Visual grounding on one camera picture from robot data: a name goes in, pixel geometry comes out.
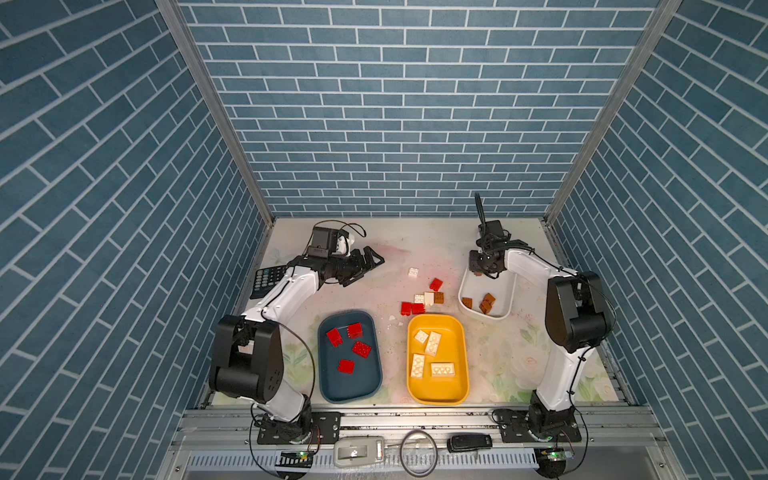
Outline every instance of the white block in yellow tray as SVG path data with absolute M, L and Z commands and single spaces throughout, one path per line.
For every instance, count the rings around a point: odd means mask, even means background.
M 429 338 L 429 335 L 427 335 L 427 332 L 425 332 L 424 330 L 419 330 L 418 332 L 416 332 L 413 338 L 415 338 L 417 342 L 424 345 L 424 342 L 427 341 L 427 339 Z
M 453 363 L 433 363 L 432 376 L 448 378 L 456 375 Z
M 414 379 L 420 379 L 424 376 L 424 356 L 418 353 L 413 354 L 413 362 L 411 363 L 411 377 Z
M 440 335 L 437 332 L 432 332 L 429 334 L 429 339 L 427 340 L 427 346 L 424 348 L 424 353 L 430 356 L 436 356 L 437 355 L 437 347 L 440 345 Z

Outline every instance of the blue brick wall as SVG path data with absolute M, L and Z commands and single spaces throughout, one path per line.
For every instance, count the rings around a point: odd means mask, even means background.
M 768 2 L 684 0 L 557 219 L 690 478 L 766 478 Z
M 181 5 L 278 216 L 541 216 L 656 3 Z
M 263 222 L 152 0 L 0 3 L 0 478 L 144 478 Z

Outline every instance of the dark blue tray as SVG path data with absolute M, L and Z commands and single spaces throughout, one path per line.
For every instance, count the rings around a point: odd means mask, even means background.
M 362 325 L 362 336 L 350 339 L 346 328 L 353 323 Z M 326 333 L 338 328 L 344 343 L 334 348 Z M 364 359 L 352 351 L 355 342 L 371 347 L 371 353 Z M 376 328 L 373 318 L 361 310 L 339 313 L 326 318 L 317 329 L 317 351 L 320 369 L 320 393 L 331 403 L 346 403 L 367 399 L 382 385 L 382 364 L 379 344 L 376 342 Z M 352 375 L 341 373 L 339 361 L 352 360 L 355 371 Z

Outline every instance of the robotic arm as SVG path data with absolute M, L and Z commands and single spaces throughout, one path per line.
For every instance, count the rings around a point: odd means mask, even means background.
M 499 220 L 485 221 L 479 194 L 475 194 L 475 206 L 480 238 L 478 250 L 469 252 L 469 269 L 491 278 L 510 270 L 547 293 L 545 326 L 554 345 L 528 408 L 531 433 L 546 439 L 557 435 L 563 425 L 574 424 L 573 388 L 581 363 L 611 332 L 615 318 L 596 273 L 549 263 L 526 242 L 512 240 Z
M 315 226 L 304 254 L 287 264 L 282 280 L 242 316 L 225 316 L 214 337 L 211 389 L 254 402 L 275 423 L 290 425 L 297 439 L 310 429 L 310 400 L 283 382 L 280 326 L 325 283 L 348 286 L 384 263 L 371 247 L 351 250 L 354 241 L 345 230 Z M 239 347 L 250 341 L 253 353 L 242 353 Z

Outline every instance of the tabletop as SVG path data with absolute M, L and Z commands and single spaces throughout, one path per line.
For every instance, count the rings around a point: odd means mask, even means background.
M 283 265 L 300 254 L 317 222 L 313 218 L 279 219 L 268 243 L 261 268 Z M 468 252 L 476 248 L 478 221 L 465 218 L 360 218 L 345 221 L 361 224 L 367 237 L 356 235 L 353 248 L 371 246 L 385 263 L 348 287 L 324 285 L 299 308 L 286 324 L 301 335 L 317 356 L 317 326 L 328 316 L 365 310 L 374 319 L 383 382 L 372 397 L 354 402 L 378 406 L 418 406 L 406 388 L 406 333 L 411 317 L 400 316 L 400 303 L 412 302 L 415 293 L 429 291 L 433 278 L 442 280 L 445 303 L 430 306 L 428 313 L 444 313 L 458 319 L 465 329 L 470 393 L 465 403 L 528 403 L 541 381 L 551 345 L 545 331 L 545 292 L 537 291 L 518 276 L 511 315 L 483 322 L 459 309 L 458 289 L 467 266 Z M 512 238 L 534 247 L 554 260 L 554 254 L 538 219 L 502 219 Z M 419 269 L 409 278 L 410 267 Z M 257 300 L 250 300 L 247 308 Z M 282 335 L 285 378 L 294 389 L 308 392 L 312 366 L 306 350 L 288 333 Z M 598 355 L 584 367 L 575 399 L 586 402 L 617 401 Z M 230 402 L 217 395 L 214 403 Z M 328 402 L 315 388 L 314 405 Z

